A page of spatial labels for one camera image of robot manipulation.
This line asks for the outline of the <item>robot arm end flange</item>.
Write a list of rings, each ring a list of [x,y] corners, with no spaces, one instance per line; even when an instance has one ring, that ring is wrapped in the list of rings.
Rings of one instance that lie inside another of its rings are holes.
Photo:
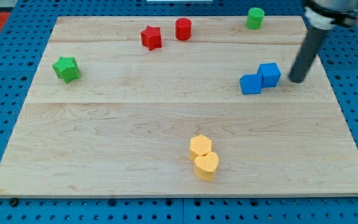
[[[304,0],[305,17],[321,30],[353,27],[358,21],[358,0]]]

